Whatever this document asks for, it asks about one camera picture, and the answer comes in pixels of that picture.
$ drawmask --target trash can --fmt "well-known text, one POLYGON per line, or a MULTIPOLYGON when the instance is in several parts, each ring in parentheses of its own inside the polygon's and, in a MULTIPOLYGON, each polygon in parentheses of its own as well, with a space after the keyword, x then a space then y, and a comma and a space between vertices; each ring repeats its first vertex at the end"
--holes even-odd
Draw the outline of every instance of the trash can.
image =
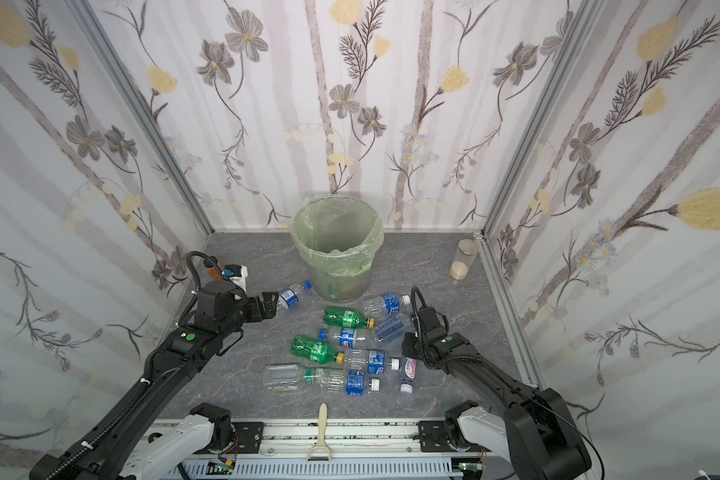
POLYGON ((345 195, 307 199, 290 231, 317 294, 347 302, 365 292, 373 257, 384 243, 382 219, 370 205, 345 195))

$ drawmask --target green bottle label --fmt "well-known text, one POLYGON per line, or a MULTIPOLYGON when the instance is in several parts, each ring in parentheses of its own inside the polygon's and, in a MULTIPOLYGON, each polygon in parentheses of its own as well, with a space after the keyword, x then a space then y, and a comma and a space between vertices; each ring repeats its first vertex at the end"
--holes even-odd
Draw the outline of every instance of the green bottle label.
POLYGON ((355 328, 357 323, 357 314, 351 310, 345 310, 342 314, 342 326, 345 328, 355 328))
POLYGON ((323 363, 326 360, 327 353, 327 344, 323 342, 315 342, 315 344, 312 345, 312 349, 309 351, 309 359, 313 362, 323 363))

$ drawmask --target wall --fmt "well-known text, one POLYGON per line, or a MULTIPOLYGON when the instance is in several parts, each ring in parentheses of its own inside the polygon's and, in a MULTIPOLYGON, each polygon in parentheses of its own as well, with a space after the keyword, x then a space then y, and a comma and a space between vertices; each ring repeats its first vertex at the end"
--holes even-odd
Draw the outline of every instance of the wall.
POLYGON ((0 478, 130 388, 204 241, 119 98, 63 3, 0 2, 0 478))
POLYGON ((606 2, 490 241, 608 477, 720 475, 720 2, 606 2))
POLYGON ((578 5, 226 3, 92 1, 219 228, 329 193, 388 227, 482 226, 578 5))

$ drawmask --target table surface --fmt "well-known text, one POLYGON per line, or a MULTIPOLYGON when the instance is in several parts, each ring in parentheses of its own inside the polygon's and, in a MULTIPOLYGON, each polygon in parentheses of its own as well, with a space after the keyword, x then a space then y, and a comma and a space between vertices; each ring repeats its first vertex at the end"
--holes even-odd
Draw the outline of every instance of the table surface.
MULTIPOLYGON (((451 332, 460 332, 483 356, 517 376, 518 368, 480 259, 463 280, 457 282, 448 274, 456 245, 463 238, 469 235, 385 234, 384 244, 374 259, 368 291, 348 306, 358 306, 362 300, 384 293, 410 291, 416 285, 427 303, 448 317, 451 332)), ((206 253, 215 255, 222 264, 248 266, 247 289, 251 294, 281 290, 306 279, 305 264, 290 235, 285 233, 213 234, 206 253)), ((203 283, 210 280, 205 269, 200 274, 203 283)), ((182 308, 189 298, 186 292, 182 308)), ((480 402, 459 380, 441 370, 425 368, 417 371, 414 392, 407 397, 399 391, 398 372, 382 376, 379 392, 366 392, 360 397, 326 392, 319 386, 305 386, 290 393, 268 391, 262 385, 262 374, 268 365, 318 366, 292 356, 289 345, 295 334, 316 336, 326 305, 327 301, 314 296, 271 320, 246 324, 245 338, 224 357, 211 360, 160 417, 183 418, 194 406, 209 402, 228 408, 233 418, 315 418, 320 403, 326 402, 333 418, 422 418, 443 416, 466 400, 480 402)), ((235 338, 232 335, 225 344, 235 338)), ((388 349, 388 354, 399 353, 399 344, 388 349)))

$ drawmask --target cylindrical glass container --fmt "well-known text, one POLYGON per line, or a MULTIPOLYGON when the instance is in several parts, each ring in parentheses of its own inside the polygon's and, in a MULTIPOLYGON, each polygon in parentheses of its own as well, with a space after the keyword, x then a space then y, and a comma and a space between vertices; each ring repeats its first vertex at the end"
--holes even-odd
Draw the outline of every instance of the cylindrical glass container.
POLYGON ((454 280, 461 280, 467 276, 469 267, 478 256, 478 250, 478 242, 472 239, 465 238, 459 241, 454 261, 451 263, 451 277, 454 280))

